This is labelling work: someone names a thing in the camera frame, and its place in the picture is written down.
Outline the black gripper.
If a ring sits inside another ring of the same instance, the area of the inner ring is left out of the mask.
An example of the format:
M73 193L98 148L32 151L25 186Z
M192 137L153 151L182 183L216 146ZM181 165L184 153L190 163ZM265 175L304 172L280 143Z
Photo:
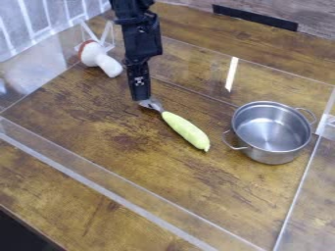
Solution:
M150 98L149 67L144 62L162 54L158 15L150 11L117 12L114 23L121 26L129 93L133 101L142 101Z

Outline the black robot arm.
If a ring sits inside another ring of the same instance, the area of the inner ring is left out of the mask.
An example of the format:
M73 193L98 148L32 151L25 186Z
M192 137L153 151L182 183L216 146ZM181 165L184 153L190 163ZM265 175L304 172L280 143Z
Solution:
M149 8L154 0L108 0L113 22L121 26L124 65L133 101L150 98L148 61L162 54L158 15Z

